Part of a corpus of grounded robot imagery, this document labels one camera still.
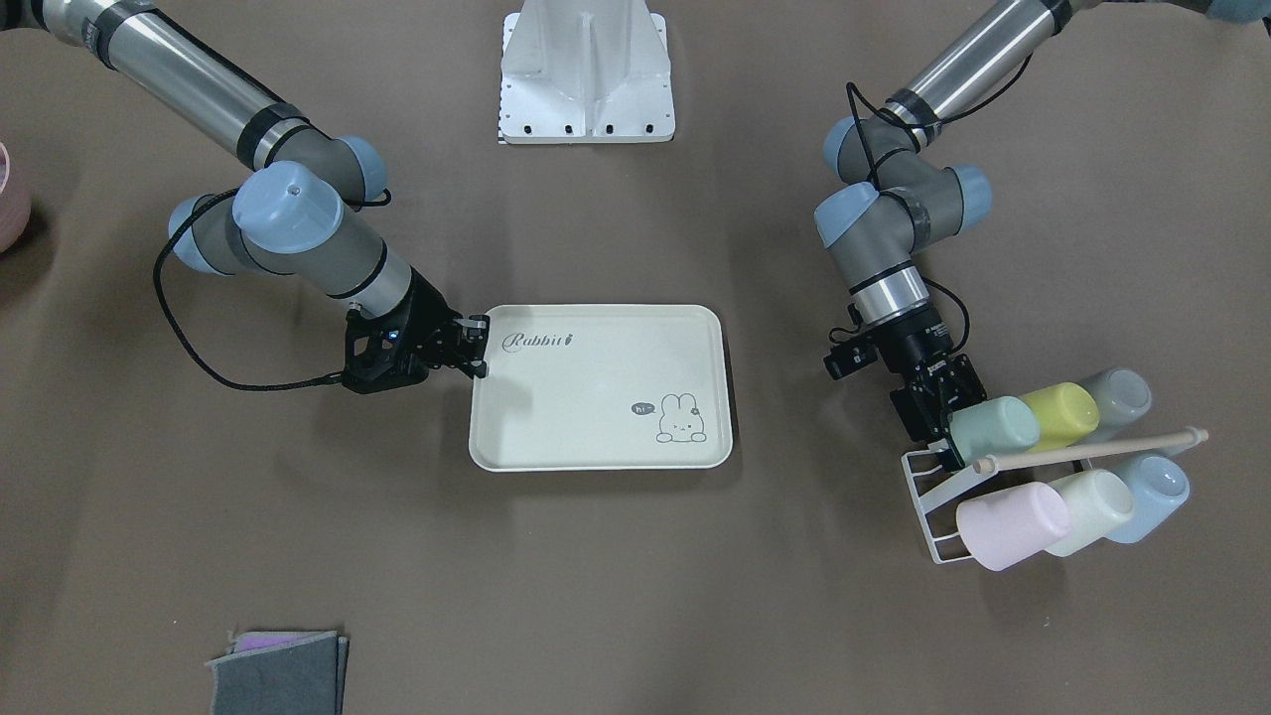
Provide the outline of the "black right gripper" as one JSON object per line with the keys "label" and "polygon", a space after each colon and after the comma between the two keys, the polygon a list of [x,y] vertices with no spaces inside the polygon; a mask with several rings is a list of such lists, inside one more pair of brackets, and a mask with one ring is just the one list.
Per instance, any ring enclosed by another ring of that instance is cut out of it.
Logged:
{"label": "black right gripper", "polygon": [[364,317],[350,309],[344,331],[344,389],[372,394],[422,384],[442,366],[468,378],[487,378],[486,359],[468,359],[461,342],[486,342],[489,314],[460,317],[442,293],[411,271],[411,284],[395,309],[381,317]]}

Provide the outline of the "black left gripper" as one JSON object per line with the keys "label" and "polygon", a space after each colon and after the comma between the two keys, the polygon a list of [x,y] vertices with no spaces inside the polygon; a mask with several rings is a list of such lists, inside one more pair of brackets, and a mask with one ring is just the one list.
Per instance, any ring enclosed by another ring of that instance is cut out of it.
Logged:
{"label": "black left gripper", "polygon": [[905,433],[913,443],[930,443],[941,467],[966,467],[953,439],[949,417],[988,401],[988,392],[969,356],[955,352],[949,329],[935,309],[914,309],[873,330],[873,343],[890,372],[902,377],[902,389],[890,392]]}

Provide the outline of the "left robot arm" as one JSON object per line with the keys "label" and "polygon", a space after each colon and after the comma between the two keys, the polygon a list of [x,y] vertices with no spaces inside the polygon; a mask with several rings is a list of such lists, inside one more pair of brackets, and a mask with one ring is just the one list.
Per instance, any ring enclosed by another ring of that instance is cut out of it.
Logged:
{"label": "left robot arm", "polygon": [[[852,114],[824,145],[827,166],[844,182],[816,212],[830,257],[852,293],[858,326],[831,351],[834,378],[881,358],[902,377],[894,401],[913,443],[939,438],[949,411],[976,401],[975,373],[963,343],[955,342],[930,302],[930,281],[916,254],[958,236],[991,210],[991,183],[976,166],[939,168],[927,161],[949,123],[998,99],[1021,77],[1045,41],[1060,36],[1092,1],[999,1],[948,50],[872,107],[849,85]],[[1166,378],[1199,400],[1202,417],[1235,427],[1238,436],[1268,439],[1268,142],[1244,151],[1216,150],[1215,131],[1199,130],[1199,149],[1148,163],[1146,135],[1166,128],[1186,138],[1182,122],[1199,102],[1193,86],[1174,89],[1163,112],[1107,97],[1080,128],[1107,119],[1094,138],[1063,140],[1075,150],[1063,198],[1066,215],[1111,217],[1121,208],[1116,183],[1154,189],[1132,210],[1157,210],[1117,220],[1094,246],[1059,241],[1052,249],[1018,249],[1003,262],[974,262],[981,279],[1000,284],[1002,312],[1021,312],[1017,337],[1070,340],[1077,325],[1106,323],[1135,342],[1132,356],[1164,353]]]}

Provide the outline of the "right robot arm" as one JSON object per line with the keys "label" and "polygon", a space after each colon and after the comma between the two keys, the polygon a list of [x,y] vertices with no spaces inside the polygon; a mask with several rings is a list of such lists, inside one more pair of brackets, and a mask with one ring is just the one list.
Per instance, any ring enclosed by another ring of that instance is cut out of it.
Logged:
{"label": "right robot arm", "polygon": [[153,265],[156,300],[178,343],[217,384],[164,290],[177,257],[208,276],[299,276],[346,311],[341,370],[269,384],[271,392],[339,385],[385,392],[433,370],[486,378],[491,317],[454,311],[440,290],[386,244],[361,210],[391,201],[384,157],[357,136],[330,136],[151,1],[5,1],[3,28],[41,29],[130,77],[233,152],[249,171],[236,189],[186,199]]}

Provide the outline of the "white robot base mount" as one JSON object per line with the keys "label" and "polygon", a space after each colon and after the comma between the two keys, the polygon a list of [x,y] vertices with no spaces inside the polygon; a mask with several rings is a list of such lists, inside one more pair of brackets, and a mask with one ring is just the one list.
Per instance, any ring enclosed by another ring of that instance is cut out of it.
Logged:
{"label": "white robot base mount", "polygon": [[671,141],[667,28],[644,1],[522,3],[500,30],[500,142]]}

